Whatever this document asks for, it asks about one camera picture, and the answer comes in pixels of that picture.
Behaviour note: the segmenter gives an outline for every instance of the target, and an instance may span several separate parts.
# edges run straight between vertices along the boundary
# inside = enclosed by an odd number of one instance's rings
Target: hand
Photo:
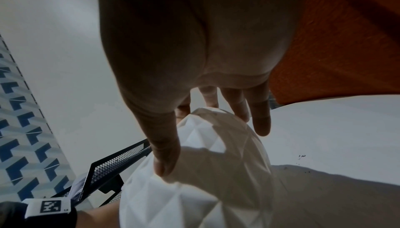
[[[270,131],[268,76],[287,50],[300,0],[99,0],[103,47],[121,95],[151,143],[155,172],[180,153],[176,120],[190,90],[218,107],[217,87],[255,131]]]

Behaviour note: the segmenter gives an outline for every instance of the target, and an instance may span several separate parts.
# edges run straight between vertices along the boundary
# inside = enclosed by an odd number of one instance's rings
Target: fingernail
[[[164,164],[162,164],[156,157],[154,157],[154,172],[158,176],[162,176],[165,172]]]

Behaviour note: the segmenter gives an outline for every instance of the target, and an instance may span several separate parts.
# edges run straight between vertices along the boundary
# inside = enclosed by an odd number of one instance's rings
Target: white label
[[[29,199],[23,202],[28,204],[25,218],[71,212],[71,200],[65,197]]]

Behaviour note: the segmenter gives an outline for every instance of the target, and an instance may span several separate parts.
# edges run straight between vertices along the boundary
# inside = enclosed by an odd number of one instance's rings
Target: finger
[[[175,113],[145,112],[124,97],[123,93],[122,97],[150,142],[154,154],[154,172],[159,176],[170,174],[180,154]]]
[[[229,106],[235,115],[243,121],[248,122],[249,110],[247,109],[243,91],[234,88],[221,88],[221,93],[225,100],[229,103]]]
[[[204,97],[205,105],[207,107],[218,108],[218,93],[216,87],[200,87],[199,90]]]
[[[268,135],[271,131],[268,80],[261,85],[244,89],[243,93],[249,104],[255,132],[260,136]]]
[[[190,93],[183,102],[175,109],[176,124],[190,114]]]

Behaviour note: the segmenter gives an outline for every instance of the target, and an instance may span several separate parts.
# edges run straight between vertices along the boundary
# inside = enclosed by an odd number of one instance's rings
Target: white geometric ball
[[[123,187],[121,228],[265,228],[273,178],[253,130],[231,113],[200,108],[178,124],[173,172],[154,174],[150,154]]]

